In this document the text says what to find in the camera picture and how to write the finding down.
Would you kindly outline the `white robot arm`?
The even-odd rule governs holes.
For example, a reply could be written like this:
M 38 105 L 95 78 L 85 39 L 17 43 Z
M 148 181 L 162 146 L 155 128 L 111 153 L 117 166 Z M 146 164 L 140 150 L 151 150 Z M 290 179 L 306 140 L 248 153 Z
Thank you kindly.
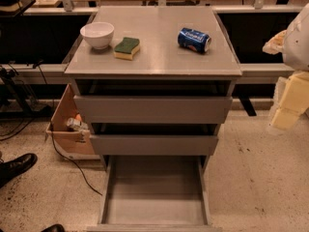
M 279 133 L 289 130 L 309 108 L 309 4 L 286 30 L 265 43 L 263 52 L 281 53 L 284 64 L 295 70 L 288 78 L 280 77 L 275 87 L 268 127 Z

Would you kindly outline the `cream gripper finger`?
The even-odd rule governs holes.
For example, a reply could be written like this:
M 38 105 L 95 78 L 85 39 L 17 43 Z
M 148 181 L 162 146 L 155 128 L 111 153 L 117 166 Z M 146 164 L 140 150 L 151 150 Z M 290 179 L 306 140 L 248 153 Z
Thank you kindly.
M 290 129 L 309 108 L 309 72 L 279 77 L 273 99 L 269 125 L 281 131 Z
M 283 30 L 273 36 L 268 42 L 263 46 L 263 52 L 267 54 L 277 54 L 283 52 L 284 38 L 287 31 Z

